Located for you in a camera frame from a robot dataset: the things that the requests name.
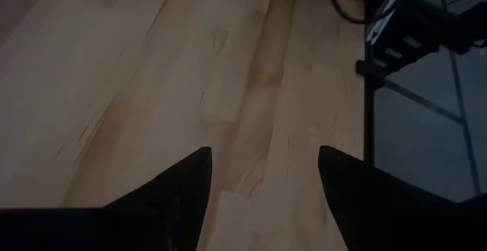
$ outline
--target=hardwood floor plank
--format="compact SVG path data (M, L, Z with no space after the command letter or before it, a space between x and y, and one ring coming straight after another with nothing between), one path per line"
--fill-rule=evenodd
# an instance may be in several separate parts
M232 52L253 51L249 30L255 33L262 23L259 18L247 20L246 5L235 9L239 3L241 0L166 3L137 61L137 75L112 102L115 110L107 110L98 129L100 136L94 136L91 143L90 156L81 159L82 168L67 205L102 205L131 191L204 145L202 136L209 137L203 123L208 118L212 124L228 124L219 116L202 114L201 108L215 67L228 70L233 66L228 59ZM228 35L221 35L226 30L230 30ZM238 58L242 64L250 64L252 56ZM115 120L120 120L118 125L113 125ZM107 163L107 172L101 174Z
M263 182L295 0L271 0L238 119L226 190L255 196Z
M251 235L246 227L248 204L247 198L223 191L215 217L217 225L207 250L246 251L250 248Z
M343 1L361 10L356 1ZM297 0L263 189L250 225L258 235L289 239L289 249L346 249L326 206L317 154L321 145L362 149L363 86L355 75L362 39L363 27L344 22L328 1Z
M203 113L236 122L250 63L263 26L269 0L237 0L226 28L225 43L215 73L202 99Z
M15 26L0 47L0 207L60 204L163 1L36 0Z

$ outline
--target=wooden floor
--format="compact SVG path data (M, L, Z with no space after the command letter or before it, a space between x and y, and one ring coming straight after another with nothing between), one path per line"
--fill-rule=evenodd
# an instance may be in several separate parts
M200 250L345 249L317 154L362 156L364 28L327 0L0 9L1 207L105 205L208 145Z

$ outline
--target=wood grain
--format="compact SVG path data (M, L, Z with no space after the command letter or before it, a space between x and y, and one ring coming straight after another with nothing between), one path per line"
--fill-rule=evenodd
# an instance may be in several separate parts
M36 0L9 31L0 206L105 205L208 145L199 250L345 249L317 154L361 157L364 29L327 0Z

